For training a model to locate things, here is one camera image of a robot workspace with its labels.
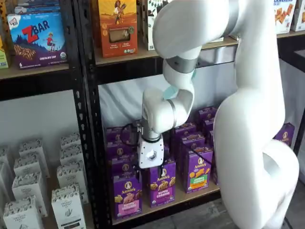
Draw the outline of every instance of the boy illustration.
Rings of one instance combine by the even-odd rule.
[[[55,41],[53,40],[53,33],[50,32],[49,36],[47,39],[44,39],[44,41],[47,40],[47,45],[51,46],[51,50],[50,51],[55,51]]]

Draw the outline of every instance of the girl illustration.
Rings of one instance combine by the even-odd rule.
[[[114,12],[113,12],[113,14],[116,16],[114,24],[119,24],[119,22],[123,23],[122,15],[124,14],[123,10],[125,8],[126,8],[125,3],[121,6],[121,1],[116,0],[114,4]]]

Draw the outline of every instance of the orange snack box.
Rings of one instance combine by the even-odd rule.
[[[103,57],[137,53],[136,0],[99,0]]]

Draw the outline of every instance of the white tea box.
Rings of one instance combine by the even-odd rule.
[[[85,173],[82,162],[72,162],[57,168],[57,179],[60,187],[65,187],[73,183],[79,184],[80,196],[84,204],[89,203],[85,182]]]
[[[12,190],[16,199],[34,195],[37,199],[38,211],[41,216],[48,216],[50,204],[41,172],[16,176]]]
[[[0,189],[6,198],[6,202],[11,202],[15,199],[11,190],[12,184],[13,177],[11,176],[9,167],[5,163],[0,162]]]
[[[86,229],[80,191],[77,184],[53,190],[51,201],[59,229]]]
[[[15,160],[14,171],[16,176],[23,176],[29,173],[37,173],[43,171],[39,163],[40,156],[38,153],[29,153]]]
[[[274,0],[276,33],[288,33],[294,16],[296,0]]]
[[[295,7],[295,22],[292,25],[292,30],[305,30],[305,0],[299,0],[298,6]]]
[[[11,171],[11,177],[14,177],[14,159],[9,146],[0,146],[0,162],[8,165]]]
[[[19,147],[20,156],[25,156],[29,153],[37,152],[40,156],[41,166],[43,173],[46,177],[50,177],[47,157],[43,150],[43,144],[41,139],[31,140],[25,143],[22,143]]]
[[[7,229],[44,228],[37,210],[35,196],[7,203],[4,208],[3,218]]]
[[[71,135],[61,137],[61,148],[66,149],[71,145],[81,144],[81,136],[79,132],[74,132]]]

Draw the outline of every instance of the white wall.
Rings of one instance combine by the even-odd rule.
[[[60,137],[76,130],[72,91],[0,102],[0,145],[11,145],[15,158],[22,140],[38,136],[43,138],[49,160],[57,162]]]

